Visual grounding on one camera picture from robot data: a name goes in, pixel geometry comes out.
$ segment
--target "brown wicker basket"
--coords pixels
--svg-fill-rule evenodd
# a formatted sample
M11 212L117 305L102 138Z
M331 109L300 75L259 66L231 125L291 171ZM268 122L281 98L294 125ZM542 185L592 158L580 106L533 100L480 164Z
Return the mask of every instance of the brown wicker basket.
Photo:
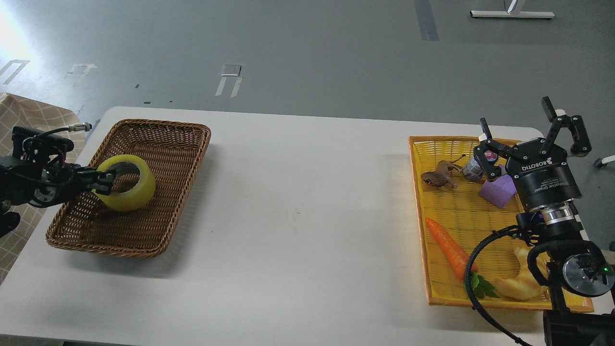
M154 257L173 236L186 198L205 156L210 129L201 124L126 119L115 124L90 161L97 167L120 154L141 157L156 178L156 192L142 208L115 212L92 192L64 204L47 230L47 243L66 250L120 257ZM138 175L127 174L114 191L133 186Z

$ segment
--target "metal base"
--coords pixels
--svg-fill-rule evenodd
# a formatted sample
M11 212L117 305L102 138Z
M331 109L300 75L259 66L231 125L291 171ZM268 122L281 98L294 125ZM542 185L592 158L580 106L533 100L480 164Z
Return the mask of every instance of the metal base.
M536 19L553 19L553 12L511 12L506 11L470 11L473 18L536 18Z

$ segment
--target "tape roll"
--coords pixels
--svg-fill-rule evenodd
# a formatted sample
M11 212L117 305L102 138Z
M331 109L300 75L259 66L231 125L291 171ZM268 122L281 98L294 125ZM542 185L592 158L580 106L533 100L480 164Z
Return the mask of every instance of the tape roll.
M139 175L139 181L133 188L121 193L111 193L109 196L99 195L98 198L110 209L115 211L133 211L144 206L156 191L156 178L149 170L148 164L135 155L117 155L105 160L98 171L115 170L116 180L125 174Z

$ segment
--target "black cable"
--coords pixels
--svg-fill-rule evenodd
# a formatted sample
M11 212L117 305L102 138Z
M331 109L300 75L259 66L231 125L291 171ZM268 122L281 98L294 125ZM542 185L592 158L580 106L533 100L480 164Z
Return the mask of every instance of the black cable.
M16 175L17 177L20 177L21 179L25 179L25 180L27 180L29 182L34 182L34 183L38 183L38 184L41 184L41 185L47 185L47 186L51 186L51 187L63 187L65 185L64 183L56 184L56 183L50 183L50 182L43 182L43 181L36 180L34 178L28 177L27 175L23 175L23 174L20 174L20 173L17 173L17 172L10 172L10 173L13 174L13 175Z
M58 129L49 130L49 131L43 132L43 133L41 133L39 135L35 135L34 138L36 138L36 137L43 137L43 136L55 134L57 132L62 132L62 131L70 131L70 129L68 127L60 127Z
M516 336L515 334L512 334L510 331L508 331L508 329L504 328L504 326L499 324L493 317L491 317L491 315L489 315L485 308L483 308L483 305L478 301L478 298L476 297L476 294L472 289L472 265L474 264L476 257L478 257L478 254L493 241L496 241L497 239L503 238L505 236L512 236L518 232L519 226L508 226L506 228L502 228L499 231L494 231L487 238L483 239L483 241L476 245L476 247L470 254L470 258L467 260L464 285L466 287L467 296L472 302L472 309L478 311L480 316L482 316L485 321L489 322L489 324L494 326L497 330L509 336L515 341L515 343L523 346L532 346L531 344L528 344L527 342L523 341L523 339L521 339L520 337Z

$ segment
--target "gray floor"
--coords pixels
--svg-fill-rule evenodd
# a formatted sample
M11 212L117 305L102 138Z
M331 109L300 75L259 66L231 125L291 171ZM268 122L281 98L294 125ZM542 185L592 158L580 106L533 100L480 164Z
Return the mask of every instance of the gray floor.
M615 2L528 0L524 10L555 19L504 20L469 16L501 10L502 1L432 0L433 27L426 2L4 0L0 68L30 62L0 92L90 122L122 105L471 124L486 117L543 132L550 124L540 99L548 95L584 116L593 152L569 163L587 232L606 248L615 240L615 164L592 163L615 154ZM90 63L96 68L75 86L84 68L67 72ZM215 96L225 63L244 68L237 97L234 79ZM571 140L562 132L558 143Z

